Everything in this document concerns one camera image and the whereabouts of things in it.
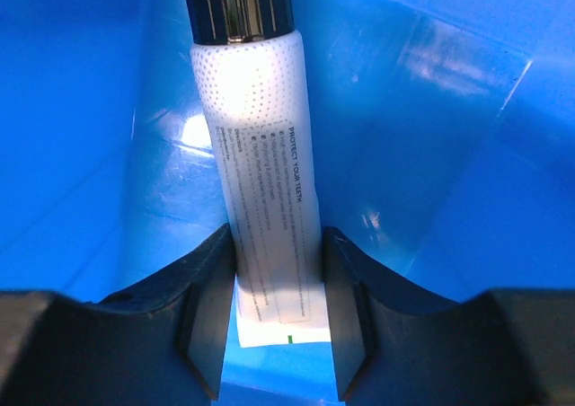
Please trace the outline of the white toothpaste tube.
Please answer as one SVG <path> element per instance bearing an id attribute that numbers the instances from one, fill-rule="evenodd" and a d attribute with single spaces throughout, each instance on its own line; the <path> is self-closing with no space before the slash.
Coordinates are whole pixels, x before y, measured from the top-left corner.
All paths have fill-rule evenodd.
<path id="1" fill-rule="evenodd" d="M 291 0 L 186 0 L 244 348 L 327 342 L 305 49 Z"/>

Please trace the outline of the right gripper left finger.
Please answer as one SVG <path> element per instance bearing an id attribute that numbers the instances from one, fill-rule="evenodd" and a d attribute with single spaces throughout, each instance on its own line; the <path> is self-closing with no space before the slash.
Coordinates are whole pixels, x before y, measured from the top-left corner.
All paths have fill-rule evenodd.
<path id="1" fill-rule="evenodd" d="M 4 405 L 209 405 L 220 393 L 234 291 L 229 225 L 98 303 L 1 294 Z"/>

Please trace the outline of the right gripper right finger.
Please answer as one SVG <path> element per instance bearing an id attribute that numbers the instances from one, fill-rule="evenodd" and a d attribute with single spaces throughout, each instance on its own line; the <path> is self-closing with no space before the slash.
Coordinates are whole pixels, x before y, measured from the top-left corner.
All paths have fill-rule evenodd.
<path id="1" fill-rule="evenodd" d="M 348 405 L 571 405 L 574 293 L 495 288 L 462 303 L 323 232 L 339 399 Z"/>

